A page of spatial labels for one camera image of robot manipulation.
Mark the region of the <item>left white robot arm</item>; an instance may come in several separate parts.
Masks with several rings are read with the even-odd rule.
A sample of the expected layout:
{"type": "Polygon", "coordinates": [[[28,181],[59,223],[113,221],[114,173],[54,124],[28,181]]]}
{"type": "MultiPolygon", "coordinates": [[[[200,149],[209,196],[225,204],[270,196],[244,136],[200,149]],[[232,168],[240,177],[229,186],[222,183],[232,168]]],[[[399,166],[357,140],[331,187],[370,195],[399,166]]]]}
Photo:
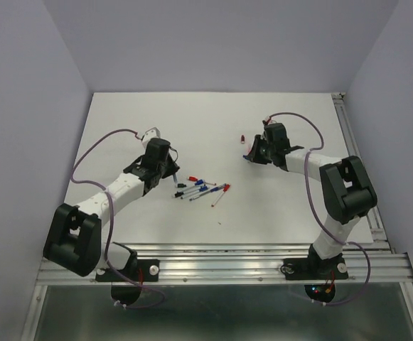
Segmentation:
{"type": "Polygon", "coordinates": [[[152,138],[145,153],[119,174],[116,180],[92,197],[76,204],[63,203],[53,215],[43,257],[85,277],[104,268],[106,244],[102,228],[127,205],[148,194],[160,180],[170,177],[179,166],[170,156],[171,143],[152,138]]]}

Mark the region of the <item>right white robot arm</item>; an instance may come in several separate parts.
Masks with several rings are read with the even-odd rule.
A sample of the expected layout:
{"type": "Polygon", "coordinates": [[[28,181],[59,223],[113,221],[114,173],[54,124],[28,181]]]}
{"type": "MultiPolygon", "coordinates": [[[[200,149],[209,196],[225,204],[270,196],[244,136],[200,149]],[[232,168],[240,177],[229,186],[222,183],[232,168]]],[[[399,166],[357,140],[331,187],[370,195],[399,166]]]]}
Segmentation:
{"type": "Polygon", "coordinates": [[[321,232],[305,258],[288,258],[281,272],[288,281],[347,279],[348,268],[343,248],[359,221],[377,204],[377,195],[361,159],[357,156],[332,158],[316,149],[291,145],[281,123],[266,123],[257,134],[245,159],[257,164],[272,164],[289,173],[321,184],[326,219],[321,232]]]}

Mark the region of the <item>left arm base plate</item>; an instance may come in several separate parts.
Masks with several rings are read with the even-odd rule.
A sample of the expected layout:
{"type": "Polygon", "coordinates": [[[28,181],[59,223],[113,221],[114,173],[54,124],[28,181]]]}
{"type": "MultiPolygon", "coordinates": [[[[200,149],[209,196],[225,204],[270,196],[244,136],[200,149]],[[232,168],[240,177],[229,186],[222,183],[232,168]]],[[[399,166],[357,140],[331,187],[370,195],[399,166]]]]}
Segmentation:
{"type": "Polygon", "coordinates": [[[138,259],[133,258],[116,271],[110,268],[105,269],[102,274],[96,273],[95,280],[99,283],[125,282],[124,277],[138,283],[155,283],[159,281],[158,259],[138,259]]]}

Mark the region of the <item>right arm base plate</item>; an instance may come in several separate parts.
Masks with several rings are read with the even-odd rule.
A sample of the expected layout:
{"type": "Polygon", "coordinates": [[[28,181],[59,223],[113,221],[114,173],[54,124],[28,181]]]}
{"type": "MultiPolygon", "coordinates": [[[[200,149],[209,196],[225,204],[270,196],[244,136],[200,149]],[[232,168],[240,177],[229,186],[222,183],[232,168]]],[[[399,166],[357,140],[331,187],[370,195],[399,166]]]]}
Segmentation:
{"type": "Polygon", "coordinates": [[[284,260],[280,270],[288,281],[348,279],[348,268],[342,257],[325,260],[289,258],[284,260]]]}

